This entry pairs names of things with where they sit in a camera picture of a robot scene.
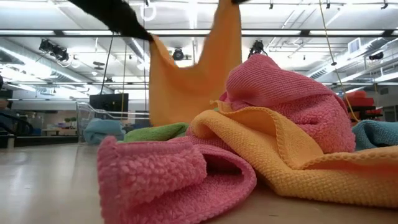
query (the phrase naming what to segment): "yellow towel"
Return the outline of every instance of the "yellow towel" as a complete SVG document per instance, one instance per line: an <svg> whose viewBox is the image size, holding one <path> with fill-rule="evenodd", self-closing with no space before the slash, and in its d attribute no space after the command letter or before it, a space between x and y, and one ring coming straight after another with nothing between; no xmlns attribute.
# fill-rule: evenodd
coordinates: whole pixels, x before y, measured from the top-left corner
<svg viewBox="0 0 398 224"><path fill-rule="evenodd" d="M149 80L150 121L154 126L189 123L202 111L212 109L209 100L220 97L229 71L241 64L239 6L231 0L220 0L214 20L201 58L192 67L178 68L154 36Z"/></svg>
<svg viewBox="0 0 398 224"><path fill-rule="evenodd" d="M267 108L238 111L218 101L192 121L201 139L218 136L279 195L398 207L398 146L324 154L296 124Z"/></svg>

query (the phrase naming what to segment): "floor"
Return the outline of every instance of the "floor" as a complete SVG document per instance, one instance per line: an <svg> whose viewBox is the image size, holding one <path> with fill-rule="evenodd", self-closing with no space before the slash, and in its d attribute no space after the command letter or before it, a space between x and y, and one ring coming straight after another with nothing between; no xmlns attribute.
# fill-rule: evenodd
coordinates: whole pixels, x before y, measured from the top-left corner
<svg viewBox="0 0 398 224"><path fill-rule="evenodd" d="M0 220L7 224L102 223L96 149L77 145L0 151ZM383 223L398 212L278 197L259 185L232 211L207 223Z"/></svg>

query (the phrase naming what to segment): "hanging towel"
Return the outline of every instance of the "hanging towel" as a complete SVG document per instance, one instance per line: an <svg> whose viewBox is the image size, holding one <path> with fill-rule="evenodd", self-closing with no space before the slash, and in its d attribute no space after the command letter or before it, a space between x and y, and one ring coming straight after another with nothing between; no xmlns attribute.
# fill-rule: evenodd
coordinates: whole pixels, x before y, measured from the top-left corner
<svg viewBox="0 0 398 224"><path fill-rule="evenodd" d="M185 136L188 124L175 123L153 128L132 130L124 136L124 142L133 141L167 141L172 138Z"/></svg>
<svg viewBox="0 0 398 224"><path fill-rule="evenodd" d="M206 38L198 63L178 68L165 45L154 37L150 43L149 108L154 126L189 123L212 109L210 100L225 91L229 71L241 64L239 6L220 0L213 28Z"/></svg>
<svg viewBox="0 0 398 224"><path fill-rule="evenodd" d="M179 142L116 144L98 151L105 224L200 223L242 202L256 185L252 167L223 149Z"/></svg>
<svg viewBox="0 0 398 224"><path fill-rule="evenodd" d="M298 125L264 107L217 101L191 123L197 144L220 138L279 195L398 208L398 146L324 154Z"/></svg>
<svg viewBox="0 0 398 224"><path fill-rule="evenodd" d="M321 83L280 69L268 56L255 54L231 71L220 100L234 110L270 108L292 120L323 152L353 152L355 137L343 101Z"/></svg>
<svg viewBox="0 0 398 224"><path fill-rule="evenodd" d="M123 140L126 133L120 121L93 118L83 131L83 136L88 144L98 145L108 135L115 136L118 140Z"/></svg>
<svg viewBox="0 0 398 224"><path fill-rule="evenodd" d="M353 127L357 151L374 147L398 146L398 123L360 121Z"/></svg>

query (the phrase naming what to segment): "pink microfiber towel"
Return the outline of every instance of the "pink microfiber towel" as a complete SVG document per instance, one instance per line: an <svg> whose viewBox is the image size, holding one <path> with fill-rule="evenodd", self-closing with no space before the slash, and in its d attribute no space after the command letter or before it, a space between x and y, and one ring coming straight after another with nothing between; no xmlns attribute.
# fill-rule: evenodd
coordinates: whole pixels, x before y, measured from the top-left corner
<svg viewBox="0 0 398 224"><path fill-rule="evenodd" d="M252 167L214 146L174 142L116 143L98 151L105 224L199 223L242 202L256 185Z"/></svg>
<svg viewBox="0 0 398 224"><path fill-rule="evenodd" d="M261 106L286 116L325 153L355 149L343 101L321 83L279 68L268 56L255 54L232 70L220 100L230 102L233 110Z"/></svg>

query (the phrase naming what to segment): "blue towel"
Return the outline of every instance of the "blue towel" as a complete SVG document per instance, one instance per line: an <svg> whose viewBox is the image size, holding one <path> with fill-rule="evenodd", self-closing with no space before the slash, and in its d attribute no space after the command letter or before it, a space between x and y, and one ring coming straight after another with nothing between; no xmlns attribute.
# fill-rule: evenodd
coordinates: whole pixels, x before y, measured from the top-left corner
<svg viewBox="0 0 398 224"><path fill-rule="evenodd" d="M93 118L83 132L88 144L98 145L108 135L115 136L117 140L124 139L125 130L120 121Z"/></svg>
<svg viewBox="0 0 398 224"><path fill-rule="evenodd" d="M353 127L356 151L398 145L398 123L364 120Z"/></svg>

